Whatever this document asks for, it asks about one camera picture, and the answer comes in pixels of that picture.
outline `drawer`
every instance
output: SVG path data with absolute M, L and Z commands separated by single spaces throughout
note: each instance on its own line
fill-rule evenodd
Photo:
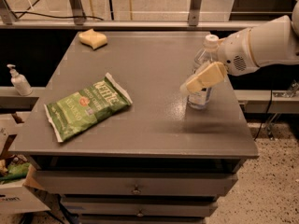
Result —
M 62 198 L 62 205 L 74 214 L 121 215 L 134 217 L 210 217 L 216 202 L 174 198 Z
M 35 179 L 56 194 L 225 196 L 236 174 L 99 173 L 37 171 Z
M 204 218 L 194 217 L 128 217 L 128 216 L 96 216 L 79 217 L 81 224 L 206 224 Z

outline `cable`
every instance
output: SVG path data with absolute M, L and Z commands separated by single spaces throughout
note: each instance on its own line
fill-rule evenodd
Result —
M 94 17 L 94 16 L 52 16 L 52 15 L 47 15 L 43 13 L 38 13 L 38 12 L 32 12 L 32 11 L 14 11 L 13 13 L 18 14 L 18 13 L 23 13 L 23 14 L 32 14 L 32 15 L 37 15 L 37 16 L 42 16 L 42 17 L 48 17 L 48 18 L 54 18 L 54 19 L 78 19 L 78 18 L 90 18 L 90 19 L 98 19 L 100 21 L 103 21 L 104 19 L 100 17 Z
M 273 90 L 272 90 L 272 89 L 271 89 L 270 95 L 271 95 L 271 96 L 270 96 L 270 101 L 269 101 L 268 106 L 267 106 L 267 108 L 266 108 L 266 110 L 265 110 L 265 113 L 264 113 L 265 115 L 268 114 L 269 109 L 270 109 L 270 106 L 271 106 L 271 104 L 272 104 L 272 96 L 273 96 Z M 254 141 L 256 141 L 256 139 L 258 138 L 258 136 L 259 136 L 259 134 L 260 134 L 260 131 L 261 131 L 261 129 L 262 129 L 262 126 L 263 126 L 264 122 L 265 122 L 265 120 L 261 122 L 260 128 L 259 128 L 258 132 L 256 133 L 254 139 L 253 139 Z

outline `pump bottle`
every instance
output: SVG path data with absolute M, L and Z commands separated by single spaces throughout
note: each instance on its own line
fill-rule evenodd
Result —
M 218 61 L 217 49 L 219 38 L 216 35 L 207 35 L 193 61 L 193 72 L 198 74 L 210 64 Z M 209 102 L 212 87 L 203 88 L 188 96 L 188 105 L 194 109 L 205 109 Z
M 11 74 L 11 83 L 16 88 L 17 92 L 22 95 L 26 96 L 32 93 L 32 88 L 27 81 L 26 77 L 22 74 L 19 74 L 14 68 L 16 65 L 8 64 L 7 67 L 10 69 Z

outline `sponge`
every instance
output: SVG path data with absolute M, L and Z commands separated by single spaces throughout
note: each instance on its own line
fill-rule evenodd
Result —
M 90 29 L 78 35 L 81 43 L 91 46 L 93 49 L 98 49 L 107 43 L 107 37 L 104 34 L 95 32 Z

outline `chip bag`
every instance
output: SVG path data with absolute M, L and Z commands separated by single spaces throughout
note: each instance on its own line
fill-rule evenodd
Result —
M 131 104 L 129 94 L 107 73 L 103 80 L 45 109 L 58 142 L 63 142 Z

